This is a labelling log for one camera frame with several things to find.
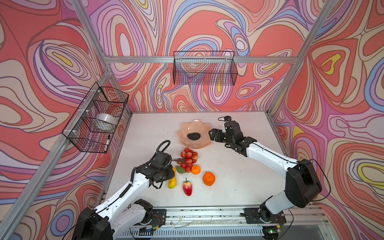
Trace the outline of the yellow fake mango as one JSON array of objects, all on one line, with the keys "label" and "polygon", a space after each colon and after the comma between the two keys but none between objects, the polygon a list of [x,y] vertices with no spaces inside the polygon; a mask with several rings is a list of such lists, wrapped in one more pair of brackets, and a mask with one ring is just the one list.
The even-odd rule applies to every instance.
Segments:
[{"label": "yellow fake mango", "polygon": [[169,180],[169,183],[168,183],[169,189],[174,189],[177,186],[176,168],[175,167],[173,167],[173,171],[174,171],[174,177]]}]

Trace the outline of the dark fake avocado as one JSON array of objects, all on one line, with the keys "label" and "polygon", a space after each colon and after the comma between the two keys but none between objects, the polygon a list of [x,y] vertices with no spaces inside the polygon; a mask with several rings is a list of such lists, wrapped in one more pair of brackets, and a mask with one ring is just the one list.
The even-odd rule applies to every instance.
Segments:
[{"label": "dark fake avocado", "polygon": [[187,134],[187,137],[191,141],[197,141],[201,138],[201,134],[200,133],[189,133],[189,134]]}]

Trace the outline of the red fake grape bunch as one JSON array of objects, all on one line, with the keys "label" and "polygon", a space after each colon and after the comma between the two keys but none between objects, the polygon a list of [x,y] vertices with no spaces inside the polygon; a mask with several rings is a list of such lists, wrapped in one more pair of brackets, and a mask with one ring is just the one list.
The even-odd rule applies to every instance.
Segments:
[{"label": "red fake grape bunch", "polygon": [[176,164],[176,173],[185,174],[191,173],[191,167],[197,165],[198,153],[190,148],[185,148],[178,159],[173,160],[173,163]]}]

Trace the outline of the red yellow fake apple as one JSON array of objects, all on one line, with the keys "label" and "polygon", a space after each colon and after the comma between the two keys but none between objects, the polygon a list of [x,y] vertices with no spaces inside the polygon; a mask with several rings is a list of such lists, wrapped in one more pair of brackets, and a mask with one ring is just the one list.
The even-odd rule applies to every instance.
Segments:
[{"label": "red yellow fake apple", "polygon": [[186,196],[191,196],[192,195],[193,185],[192,185],[192,183],[188,179],[186,179],[183,182],[183,191],[184,191],[184,194]]}]

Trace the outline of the small orange fake tangerine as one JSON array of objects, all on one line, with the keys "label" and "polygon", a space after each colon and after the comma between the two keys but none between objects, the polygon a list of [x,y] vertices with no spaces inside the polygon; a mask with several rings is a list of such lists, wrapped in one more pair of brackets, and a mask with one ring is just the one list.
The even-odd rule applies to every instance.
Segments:
[{"label": "small orange fake tangerine", "polygon": [[198,165],[193,165],[191,167],[191,173],[194,174],[194,175],[198,175],[201,173],[201,167],[198,166]]}]

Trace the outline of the large orange fake orange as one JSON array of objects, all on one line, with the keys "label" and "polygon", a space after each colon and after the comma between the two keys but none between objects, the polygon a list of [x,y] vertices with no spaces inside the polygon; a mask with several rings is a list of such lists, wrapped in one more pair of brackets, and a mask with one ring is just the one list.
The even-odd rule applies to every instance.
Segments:
[{"label": "large orange fake orange", "polygon": [[206,172],[203,176],[203,183],[206,186],[212,186],[216,181],[216,176],[212,172]]}]

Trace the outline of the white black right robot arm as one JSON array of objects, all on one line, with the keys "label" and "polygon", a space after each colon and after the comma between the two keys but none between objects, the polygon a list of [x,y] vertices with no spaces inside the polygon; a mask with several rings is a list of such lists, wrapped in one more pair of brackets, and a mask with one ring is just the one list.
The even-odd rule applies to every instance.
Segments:
[{"label": "white black right robot arm", "polygon": [[209,131],[212,141],[224,143],[226,148],[264,164],[286,181],[283,191],[260,205],[257,217],[262,222],[270,223],[277,215],[293,207],[304,208],[321,193],[322,184],[311,161],[286,157],[252,137],[245,137],[239,123],[230,116],[225,116],[223,122],[221,130]]}]

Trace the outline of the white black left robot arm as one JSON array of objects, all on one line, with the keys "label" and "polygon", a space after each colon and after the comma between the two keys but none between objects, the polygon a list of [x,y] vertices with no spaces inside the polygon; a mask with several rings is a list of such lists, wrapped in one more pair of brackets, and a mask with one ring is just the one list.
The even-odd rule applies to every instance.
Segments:
[{"label": "white black left robot arm", "polygon": [[70,229],[73,240],[115,240],[127,229],[140,225],[153,232],[165,222],[153,205],[138,196],[150,187],[160,189],[175,176],[172,156],[165,152],[169,140],[163,141],[149,161],[133,168],[129,181],[109,199],[94,209],[84,209]]}]

